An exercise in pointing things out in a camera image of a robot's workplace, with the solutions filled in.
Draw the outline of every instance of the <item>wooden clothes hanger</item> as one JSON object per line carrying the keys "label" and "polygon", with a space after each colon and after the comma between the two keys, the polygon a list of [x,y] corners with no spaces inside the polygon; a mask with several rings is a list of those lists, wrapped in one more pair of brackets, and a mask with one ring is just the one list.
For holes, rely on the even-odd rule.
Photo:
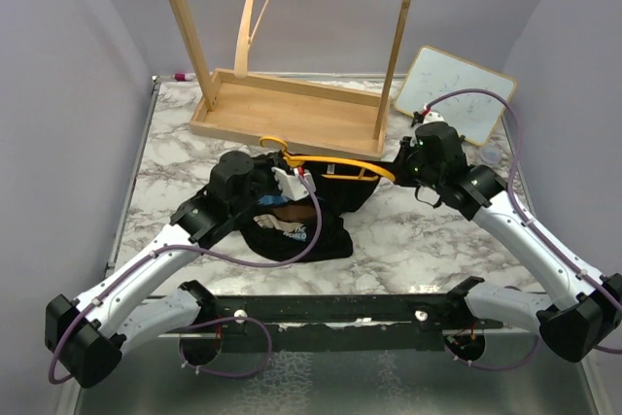
{"label": "wooden clothes hanger", "polygon": [[246,0],[244,3],[244,10],[242,11],[242,19],[240,20],[240,30],[237,35],[237,47],[235,48],[235,64],[233,66],[233,73],[237,78],[245,78],[249,72],[249,49],[253,44],[255,35],[263,14],[270,0],[265,0],[253,31],[251,32],[251,16],[253,15],[253,5],[255,0]]}

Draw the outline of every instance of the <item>wooden base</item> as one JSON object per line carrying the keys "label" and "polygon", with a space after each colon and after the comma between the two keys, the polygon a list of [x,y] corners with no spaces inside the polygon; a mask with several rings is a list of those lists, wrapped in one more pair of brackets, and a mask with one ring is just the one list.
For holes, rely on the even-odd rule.
{"label": "wooden base", "polygon": [[232,70],[212,76],[216,93],[213,111],[205,96],[190,121],[192,133],[258,145],[264,135],[278,136],[292,153],[379,159],[385,125],[377,139],[374,125],[380,95],[249,74]]}

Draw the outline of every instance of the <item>wooden frame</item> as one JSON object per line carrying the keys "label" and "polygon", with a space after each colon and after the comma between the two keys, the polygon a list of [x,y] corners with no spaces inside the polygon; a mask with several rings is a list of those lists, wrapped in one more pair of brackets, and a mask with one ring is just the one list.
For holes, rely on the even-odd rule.
{"label": "wooden frame", "polygon": [[[390,107],[389,91],[411,0],[401,2],[380,95],[247,74],[242,56],[248,57],[248,47],[255,35],[249,34],[253,1],[247,0],[244,7],[238,47],[240,42],[244,43],[242,51],[246,48],[246,53],[241,55],[237,74],[219,69],[212,76],[188,0],[169,0],[203,93],[190,120],[191,131],[250,145],[256,145],[260,136],[272,134],[288,141],[295,152],[380,158]],[[268,1],[261,9],[254,31]]]}

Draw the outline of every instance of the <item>white marble surface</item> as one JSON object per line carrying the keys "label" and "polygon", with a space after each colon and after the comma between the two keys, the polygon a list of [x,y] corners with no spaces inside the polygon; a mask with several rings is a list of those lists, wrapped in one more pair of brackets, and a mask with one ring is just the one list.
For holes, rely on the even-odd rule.
{"label": "white marble surface", "polygon": [[[376,82],[335,85],[381,89]],[[395,83],[392,94],[398,91]],[[160,88],[147,146],[136,179],[116,267],[131,259],[168,222],[177,206],[207,183],[225,152],[252,148],[190,133],[188,122],[200,90],[196,83],[164,83]],[[392,110],[384,158],[397,153],[401,136],[411,134],[409,118]],[[497,170],[507,176],[510,150],[502,126],[492,139],[504,153]],[[469,161],[477,150],[465,143]],[[356,213],[344,217],[355,253],[347,259],[253,269],[203,257],[165,281],[155,294],[169,294],[196,279],[214,294],[388,294],[447,292],[470,275],[499,285],[537,288],[535,279],[486,231],[453,210],[415,200],[412,189],[383,181]],[[266,260],[252,253],[239,233],[215,250],[242,259]]]}

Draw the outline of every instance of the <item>small whiteboard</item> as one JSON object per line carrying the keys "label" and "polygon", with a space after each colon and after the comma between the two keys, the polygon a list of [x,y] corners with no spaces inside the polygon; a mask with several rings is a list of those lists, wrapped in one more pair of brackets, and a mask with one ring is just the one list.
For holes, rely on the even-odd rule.
{"label": "small whiteboard", "polygon": [[[488,89],[509,100],[516,82],[500,73],[425,46],[417,54],[395,106],[400,112],[412,116],[436,97],[467,87]],[[493,97],[475,93],[449,98],[433,109],[469,143],[477,146],[486,144],[504,111],[503,105]]]}

